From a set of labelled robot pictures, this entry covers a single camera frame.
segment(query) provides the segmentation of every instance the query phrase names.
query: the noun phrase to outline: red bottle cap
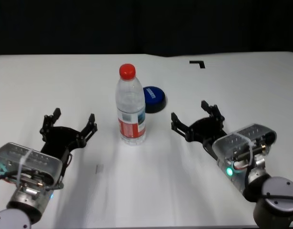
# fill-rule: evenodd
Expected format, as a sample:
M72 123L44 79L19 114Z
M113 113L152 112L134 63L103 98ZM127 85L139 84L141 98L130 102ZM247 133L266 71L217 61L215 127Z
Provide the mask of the red bottle cap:
M119 73L120 73L121 79L132 80L132 79L134 79L134 77L136 75L136 69L135 69L134 65L132 65L130 63L125 63L125 64L121 65L121 67L119 69Z

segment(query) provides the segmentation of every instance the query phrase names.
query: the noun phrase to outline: white cable tie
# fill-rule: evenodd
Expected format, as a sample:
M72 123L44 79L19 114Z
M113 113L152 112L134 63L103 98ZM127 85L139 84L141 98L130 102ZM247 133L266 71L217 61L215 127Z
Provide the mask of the white cable tie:
M234 135L237 135L237 136L239 136L239 137L241 137L241 138L243 138L243 139L245 139L245 140L247 141L247 143L248 143L248 145L249 145L249 147L250 147L250 155L251 155L251 157L250 157L250 161L249 161L248 165L251 166L251 164L252 164L252 157L253 157L253 154L252 154L252 147L255 146L255 143L253 143L248 137L246 137L246 136L244 136L244 135L241 135L241 134L239 134L238 132L233 132L233 134L234 134Z
M19 188L19 184L20 184L20 180L21 180L22 165L24 163L26 163L26 160L32 151L33 151L33 149L29 149L29 151L24 156L21 156L21 159L19 161L18 172L17 172L17 180L16 180L16 187L17 188Z

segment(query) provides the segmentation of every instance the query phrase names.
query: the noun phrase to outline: robotic arm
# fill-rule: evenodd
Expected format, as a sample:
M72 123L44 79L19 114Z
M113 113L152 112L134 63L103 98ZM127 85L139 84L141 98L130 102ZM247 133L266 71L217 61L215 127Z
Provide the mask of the robotic arm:
M41 219L54 190L64 186L71 151L84 148L97 131L94 114L81 132L53 126L60 115L59 108L45 115L40 130L45 145L40 152L15 143L0 148L0 180L16 184L7 209L0 212L0 229L30 228Z
M285 229L293 221L293 182L283 177L271 177L265 170L265 156L276 140L276 133L253 124L230 134L223 131L223 121L216 105L202 101L209 117L191 126L171 114L172 130L186 141L203 144L205 151L245 199L256 202L253 217L261 229Z

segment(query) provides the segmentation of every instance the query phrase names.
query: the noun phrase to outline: red label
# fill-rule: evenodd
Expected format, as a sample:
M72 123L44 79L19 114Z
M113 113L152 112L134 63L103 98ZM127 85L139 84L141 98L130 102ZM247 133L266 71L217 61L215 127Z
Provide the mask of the red label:
M120 132L123 136L128 138L137 138L144 134L145 128L139 132L138 123L130 124L124 123L119 119Z

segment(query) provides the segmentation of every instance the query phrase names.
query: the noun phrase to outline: green led light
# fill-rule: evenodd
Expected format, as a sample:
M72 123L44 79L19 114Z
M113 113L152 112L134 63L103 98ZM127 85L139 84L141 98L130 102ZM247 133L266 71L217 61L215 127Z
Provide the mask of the green led light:
M227 169L226 169L226 173L227 173L228 176L232 176L233 171L232 171L231 168L227 168Z

